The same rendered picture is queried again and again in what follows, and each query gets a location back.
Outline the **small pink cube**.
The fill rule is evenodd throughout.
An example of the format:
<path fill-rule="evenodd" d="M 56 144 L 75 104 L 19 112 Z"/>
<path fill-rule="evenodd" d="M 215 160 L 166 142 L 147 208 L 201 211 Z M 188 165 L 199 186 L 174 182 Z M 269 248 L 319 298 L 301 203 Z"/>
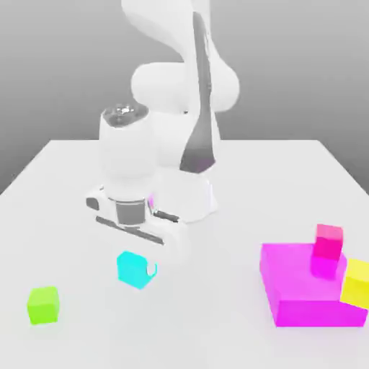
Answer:
<path fill-rule="evenodd" d="M 343 229 L 339 226 L 318 224 L 313 256 L 338 261 L 342 253 Z"/>

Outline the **small yellow cube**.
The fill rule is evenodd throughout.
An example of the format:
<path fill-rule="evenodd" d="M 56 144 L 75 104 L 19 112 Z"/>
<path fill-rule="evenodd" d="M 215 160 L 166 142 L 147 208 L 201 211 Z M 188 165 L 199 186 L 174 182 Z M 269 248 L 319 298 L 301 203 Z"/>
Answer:
<path fill-rule="evenodd" d="M 369 262 L 348 259 L 340 301 L 369 310 Z"/>

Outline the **small green cube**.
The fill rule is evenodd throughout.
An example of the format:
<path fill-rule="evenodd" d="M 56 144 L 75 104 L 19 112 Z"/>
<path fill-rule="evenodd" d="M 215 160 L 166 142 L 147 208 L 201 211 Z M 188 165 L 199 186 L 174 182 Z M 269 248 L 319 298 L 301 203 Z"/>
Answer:
<path fill-rule="evenodd" d="M 33 325 L 58 321 L 60 301 L 55 286 L 33 288 L 27 301 L 27 312 Z"/>

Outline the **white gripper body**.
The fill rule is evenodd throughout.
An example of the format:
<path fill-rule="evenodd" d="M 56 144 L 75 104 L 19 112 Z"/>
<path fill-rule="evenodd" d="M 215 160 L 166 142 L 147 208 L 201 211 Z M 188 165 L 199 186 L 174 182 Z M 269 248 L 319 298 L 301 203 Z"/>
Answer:
<path fill-rule="evenodd" d="M 150 217 L 139 226 L 119 226 L 101 216 L 95 218 L 100 225 L 103 241 L 123 251 L 145 257 L 157 264 L 181 264 L 188 257 L 190 240 L 183 222 Z"/>

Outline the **large magenta box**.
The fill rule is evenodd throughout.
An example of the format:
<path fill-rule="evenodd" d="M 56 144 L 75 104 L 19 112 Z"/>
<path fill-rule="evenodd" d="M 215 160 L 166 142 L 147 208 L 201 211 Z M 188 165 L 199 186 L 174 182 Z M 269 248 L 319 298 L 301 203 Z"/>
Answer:
<path fill-rule="evenodd" d="M 340 300 L 347 258 L 312 257 L 312 244 L 263 244 L 259 270 L 278 327 L 362 327 L 368 310 Z"/>

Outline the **small cyan cube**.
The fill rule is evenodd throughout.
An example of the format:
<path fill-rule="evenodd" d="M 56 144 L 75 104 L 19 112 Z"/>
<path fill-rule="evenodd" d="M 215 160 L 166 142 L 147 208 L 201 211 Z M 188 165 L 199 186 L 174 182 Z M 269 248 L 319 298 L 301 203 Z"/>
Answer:
<path fill-rule="evenodd" d="M 117 258 L 117 276 L 118 279 L 127 285 L 142 290 L 156 276 L 149 277 L 146 274 L 146 258 L 124 251 Z"/>

